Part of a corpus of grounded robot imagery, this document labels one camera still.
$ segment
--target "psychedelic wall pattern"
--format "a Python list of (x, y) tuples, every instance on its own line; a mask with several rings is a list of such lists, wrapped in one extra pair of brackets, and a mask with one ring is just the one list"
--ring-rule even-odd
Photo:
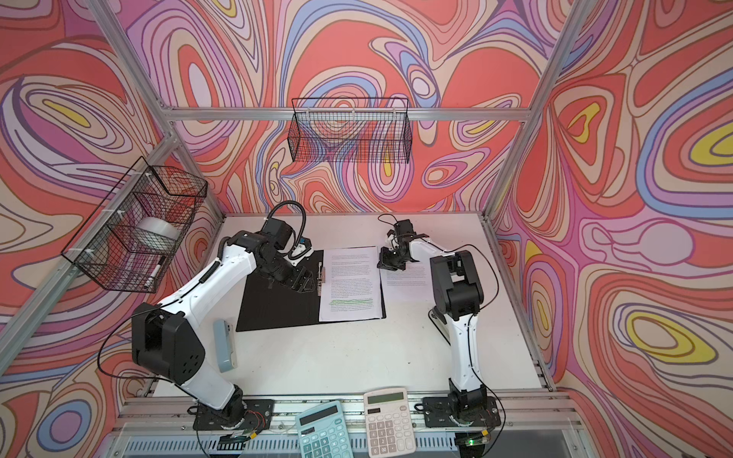
[[(82, 3), (0, 5), (0, 325), (127, 167), (161, 140)], [(197, 272), (217, 224), (202, 207), (157, 295), (74, 281), (0, 377), (0, 457), (92, 456), (141, 386), (97, 374), (101, 340), (140, 302)], [(109, 372), (141, 373), (129, 334), (127, 325), (103, 353)]]
[[(283, 107), (405, 96), (417, 107), (528, 106), (563, 1), (139, 1), (117, 17), (163, 103)], [(413, 160), (290, 163), (286, 122), (179, 122), (221, 209), (482, 210), (518, 123), (413, 123)]]
[(733, 456), (733, 5), (599, 1), (492, 222), (605, 457)]
[(182, 121), (177, 129), (225, 213), (266, 213), (286, 199), (307, 211), (477, 211), (519, 127), (440, 121), (410, 163), (293, 163), (287, 122)]

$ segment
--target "clipboard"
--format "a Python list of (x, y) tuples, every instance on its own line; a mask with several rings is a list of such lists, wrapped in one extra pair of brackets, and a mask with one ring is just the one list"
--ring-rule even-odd
[[(301, 261), (301, 265), (312, 271), (314, 276), (319, 276), (322, 264), (323, 250), (314, 251), (311, 256)], [(319, 310), (318, 288), (312, 292), (296, 292), (277, 283), (270, 288), (269, 279), (253, 273), (247, 277), (244, 286), (242, 306), (235, 330), (244, 332), (334, 323), (334, 321), (318, 321)], [(387, 318), (387, 311), (384, 307), (384, 294), (382, 293), (382, 319), (384, 318)]]

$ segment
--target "paper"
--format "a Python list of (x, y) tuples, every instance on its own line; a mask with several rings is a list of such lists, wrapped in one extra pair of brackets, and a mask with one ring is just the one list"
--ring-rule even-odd
[(384, 305), (425, 302), (435, 305), (432, 296), (432, 275), (427, 262), (408, 262), (404, 270), (382, 270)]
[(356, 321), (382, 317), (377, 247), (323, 251), (319, 321)]

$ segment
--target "black wire basket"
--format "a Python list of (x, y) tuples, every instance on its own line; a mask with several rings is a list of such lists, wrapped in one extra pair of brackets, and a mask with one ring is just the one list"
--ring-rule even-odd
[(176, 167), (148, 165), (78, 255), (71, 259), (67, 247), (89, 218), (62, 256), (104, 289), (155, 292), (207, 188), (206, 180)]
[(294, 98), (292, 161), (409, 163), (409, 105), (403, 97)]

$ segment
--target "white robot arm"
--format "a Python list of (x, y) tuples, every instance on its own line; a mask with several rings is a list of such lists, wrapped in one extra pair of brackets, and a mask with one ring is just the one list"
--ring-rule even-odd
[(299, 292), (314, 289), (313, 274), (298, 263), (313, 252), (299, 236), (289, 253), (280, 252), (293, 235), (285, 222), (266, 220), (258, 232), (240, 231), (222, 239), (217, 258), (160, 304), (141, 304), (133, 314), (133, 362), (172, 380), (234, 429), (244, 417), (242, 391), (205, 360), (196, 330), (228, 291), (258, 272)]
[(413, 230), (410, 220), (396, 221), (387, 234), (379, 268), (404, 270), (407, 262), (430, 265), (435, 298), (433, 315), (448, 328), (452, 351), (448, 404), (454, 420), (468, 424), (487, 408), (487, 387), (481, 381), (476, 324), (484, 293), (469, 251), (445, 251)]

